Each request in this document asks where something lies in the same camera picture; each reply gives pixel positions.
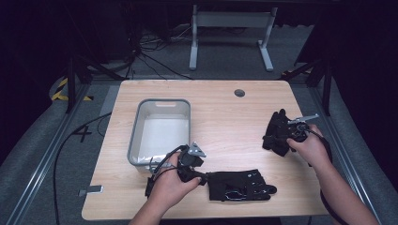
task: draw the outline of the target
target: metal rail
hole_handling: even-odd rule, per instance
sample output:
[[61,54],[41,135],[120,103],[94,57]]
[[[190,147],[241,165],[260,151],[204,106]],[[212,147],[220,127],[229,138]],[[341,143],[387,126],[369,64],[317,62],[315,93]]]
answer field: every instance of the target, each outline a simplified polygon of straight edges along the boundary
[[82,84],[82,86],[79,88],[77,102],[75,106],[71,109],[69,113],[66,113],[64,118],[62,119],[59,128],[55,132],[54,137],[50,142],[50,145],[48,146],[43,158],[41,159],[35,171],[32,173],[28,185],[26,186],[12,214],[8,218],[7,225],[17,225],[23,222],[23,217],[25,216],[29,205],[38,193],[38,189],[40,188],[41,183],[43,182],[47,174],[47,171],[49,171],[49,169],[51,168],[55,160],[57,151],[59,151],[59,146],[65,136],[65,132],[68,130],[70,121],[76,114],[80,103],[82,102],[85,94],[88,91],[88,87],[88,84]]
[[377,212],[375,210],[374,205],[372,204],[372,201],[370,200],[365,187],[360,179],[360,176],[358,175],[357,171],[355,170],[355,167],[347,154],[347,151],[343,145],[342,140],[339,137],[339,134],[337,132],[336,127],[334,126],[333,122],[331,121],[331,118],[329,116],[326,116],[323,111],[322,107],[322,98],[319,94],[319,92],[316,90],[315,87],[309,88],[311,97],[313,98],[313,101],[315,103],[315,106],[317,110],[319,111],[319,114],[321,115],[321,119],[323,120],[324,124],[326,125],[331,141],[334,142],[336,146],[336,153],[337,153],[337,158],[339,159],[340,163],[342,164],[342,168],[344,170],[344,174],[346,175],[346,179],[348,184],[351,186],[351,188],[356,192],[356,194],[360,197],[360,199],[365,203],[369,209],[374,213],[377,221],[379,224],[381,224],[380,218],[377,215]]

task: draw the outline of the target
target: human hand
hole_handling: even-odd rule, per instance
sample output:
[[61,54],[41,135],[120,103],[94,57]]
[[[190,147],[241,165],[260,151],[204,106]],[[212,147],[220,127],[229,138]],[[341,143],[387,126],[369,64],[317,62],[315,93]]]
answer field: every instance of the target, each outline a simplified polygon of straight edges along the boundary
[[[178,156],[179,153],[174,153],[170,156],[168,162],[176,166]],[[159,174],[161,175],[156,178],[148,201],[157,205],[157,208],[164,212],[179,203],[185,195],[198,187],[201,181],[200,177],[195,177],[191,181],[184,183],[179,178],[176,169],[162,168]]]
[[[309,127],[310,130],[323,137],[321,131],[316,125],[309,125]],[[296,142],[293,139],[287,139],[286,141],[291,148],[296,149],[304,160],[306,160],[315,169],[320,165],[331,164],[324,144],[313,133],[309,133],[304,142]]]

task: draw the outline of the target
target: glove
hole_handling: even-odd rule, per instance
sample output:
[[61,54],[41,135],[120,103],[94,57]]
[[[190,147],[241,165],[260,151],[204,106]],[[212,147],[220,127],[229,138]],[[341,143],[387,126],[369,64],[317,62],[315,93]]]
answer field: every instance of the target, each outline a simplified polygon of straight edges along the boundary
[[289,130],[287,122],[289,119],[286,117],[286,111],[281,109],[275,112],[269,121],[266,135],[263,136],[263,148],[270,150],[277,155],[284,157],[289,151],[289,144],[286,140],[289,137]]
[[267,185],[258,170],[246,172],[207,172],[212,201],[266,201],[277,188]]

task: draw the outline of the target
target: wooden table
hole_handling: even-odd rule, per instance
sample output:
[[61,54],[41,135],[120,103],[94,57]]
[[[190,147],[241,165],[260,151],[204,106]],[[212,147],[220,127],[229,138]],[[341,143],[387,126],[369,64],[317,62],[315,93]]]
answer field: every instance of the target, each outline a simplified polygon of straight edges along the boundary
[[[235,96],[241,89],[244,97]],[[127,159],[138,104],[146,98],[184,98],[191,104],[191,140],[207,154],[197,171],[239,172],[258,169],[278,192],[265,202],[214,202],[200,186],[171,208],[164,218],[244,218],[325,215],[314,170],[289,152],[279,157],[262,148],[272,114],[286,109],[301,116],[293,92],[283,81],[126,81],[120,85],[83,218],[130,219],[146,201],[149,173],[139,173]]]

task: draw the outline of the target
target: cable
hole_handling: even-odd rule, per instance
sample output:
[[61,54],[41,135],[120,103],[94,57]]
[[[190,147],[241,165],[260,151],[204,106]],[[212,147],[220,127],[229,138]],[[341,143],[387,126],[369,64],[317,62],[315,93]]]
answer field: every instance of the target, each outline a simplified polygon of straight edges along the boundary
[[102,118],[99,120],[99,123],[97,124],[97,132],[98,132],[99,135],[102,136],[102,137],[105,137],[105,134],[102,134],[102,133],[100,132],[100,124],[102,123],[102,120],[105,119],[105,118],[106,118],[106,117],[102,117]]
[[313,130],[310,130],[310,129],[306,129],[305,131],[308,131],[308,132],[310,132],[310,133],[313,133],[316,137],[318,137],[319,139],[324,139],[324,137],[322,137],[321,135],[319,135],[318,133],[316,133],[315,131],[313,131]]
[[[111,68],[107,68],[107,69],[108,69],[108,70],[111,70],[112,72],[118,72],[118,71],[120,71],[120,70],[123,70],[123,69],[125,69],[125,68],[128,68],[128,67],[132,64],[132,61],[134,61],[134,60],[130,60],[129,62],[127,62],[127,63],[125,63],[125,64],[123,64],[123,65],[121,65],[121,66],[111,67]],[[103,74],[101,71],[98,71],[98,70],[96,70],[96,69],[91,69],[91,68],[89,68],[88,70],[89,70],[92,74],[95,74],[95,75]]]
[[168,172],[168,171],[171,171],[171,170],[178,170],[178,169],[180,169],[180,167],[173,167],[173,168],[169,168],[169,169],[167,169],[167,170],[162,171],[161,173],[159,173],[159,175],[157,175],[157,176],[153,179],[153,182],[156,182],[156,181],[159,179],[159,177],[161,177],[164,173],[166,173],[166,172]]
[[138,57],[138,56],[137,56],[137,58],[138,58],[139,60],[143,61],[149,68],[152,68],[152,70],[153,70],[156,74],[158,74],[158,76],[160,76],[161,78],[163,78],[164,80],[167,81],[167,79],[166,79],[165,77],[161,76],[161,75],[158,73],[158,71],[156,71],[156,69],[154,69],[152,66],[150,66],[144,59],[142,59],[142,58],[140,58],[140,57]]
[[167,69],[169,69],[170,71],[174,72],[176,75],[181,76],[181,77],[185,77],[185,78],[190,79],[190,80],[193,80],[192,78],[190,78],[190,77],[188,77],[188,76],[185,76],[185,75],[182,75],[182,74],[180,74],[180,73],[178,73],[178,72],[175,72],[175,71],[172,70],[171,68],[167,67],[167,66],[164,65],[163,63],[159,62],[158,60],[152,58],[151,56],[149,56],[149,55],[147,55],[147,54],[145,54],[145,53],[141,52],[141,54],[142,54],[143,56],[145,56],[145,57],[148,57],[148,58],[152,59],[153,61],[157,62],[158,64],[164,66],[165,68],[167,68]]
[[60,223],[59,223],[58,200],[57,200],[57,198],[56,198],[56,179],[55,179],[55,176],[56,176],[56,165],[57,165],[57,163],[58,163],[58,159],[59,159],[59,155],[60,155],[60,153],[61,153],[61,150],[62,150],[62,148],[64,147],[64,145],[65,145],[65,143],[67,142],[67,140],[68,140],[73,134],[75,134],[75,133],[78,132],[79,130],[83,129],[85,126],[91,124],[92,122],[95,122],[95,121],[97,121],[97,120],[99,120],[99,119],[101,119],[101,118],[104,118],[104,117],[106,117],[106,116],[109,116],[109,115],[111,115],[111,114],[112,114],[112,112],[108,112],[108,113],[106,113],[106,114],[104,114],[104,115],[102,115],[102,116],[100,116],[100,117],[97,117],[97,118],[95,118],[95,119],[93,119],[93,120],[90,120],[90,121],[86,122],[85,124],[83,124],[83,125],[77,127],[76,129],[74,129],[74,130],[68,135],[68,137],[61,143],[61,145],[60,145],[59,148],[58,148],[58,151],[57,151],[56,156],[55,156],[54,168],[53,168],[54,210],[55,210],[55,220],[56,220],[56,224],[57,224],[57,225],[59,225]]
[[[160,38],[152,38],[152,39],[148,38],[147,41],[143,41],[143,42],[140,43],[141,49],[143,51],[146,51],[146,52],[160,51],[160,50],[166,48],[167,46],[169,46],[169,45],[171,45],[173,43],[177,43],[177,42],[179,42],[179,41],[181,41],[183,39],[190,40],[189,38],[181,37],[182,35],[184,35],[184,33],[186,33],[190,29],[191,29],[191,27],[188,27],[183,32],[181,32],[179,35],[177,35],[176,37],[170,37],[170,39],[172,41],[169,41],[169,42],[165,42],[165,41],[163,41]],[[150,43],[156,43],[156,47],[154,47],[154,48],[145,48],[145,47],[143,47],[143,45],[150,44]]]
[[161,162],[158,164],[158,166],[155,168],[154,171],[150,170],[152,174],[156,175],[156,173],[158,173],[158,171],[161,169],[161,165],[163,165],[163,163],[169,159],[174,153],[176,153],[178,150],[182,149],[185,145],[180,145],[179,147],[177,147],[176,149],[174,149],[173,151],[169,152],[166,157],[164,157]]
[[313,217],[312,216],[308,217],[307,225],[311,225],[312,221],[313,221]]
[[125,78],[127,78],[129,76],[129,73],[131,71],[131,65],[132,65],[132,63],[130,63],[129,67],[127,68],[127,72],[126,72]]

